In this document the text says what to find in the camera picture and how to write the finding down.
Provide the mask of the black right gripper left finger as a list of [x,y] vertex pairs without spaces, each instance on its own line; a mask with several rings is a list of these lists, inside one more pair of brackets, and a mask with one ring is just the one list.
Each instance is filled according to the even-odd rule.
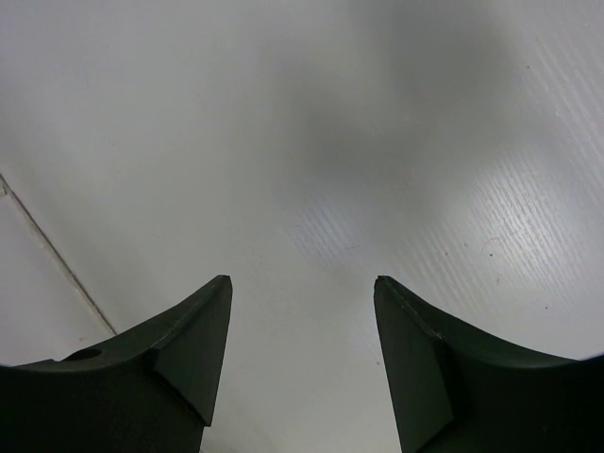
[[1,368],[4,452],[198,452],[231,313],[218,276],[169,310],[61,361]]

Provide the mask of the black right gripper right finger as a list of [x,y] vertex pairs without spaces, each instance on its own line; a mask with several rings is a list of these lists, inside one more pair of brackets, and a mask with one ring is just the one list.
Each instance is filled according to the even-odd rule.
[[602,357],[505,341],[391,277],[377,278],[374,306],[402,451],[602,451]]

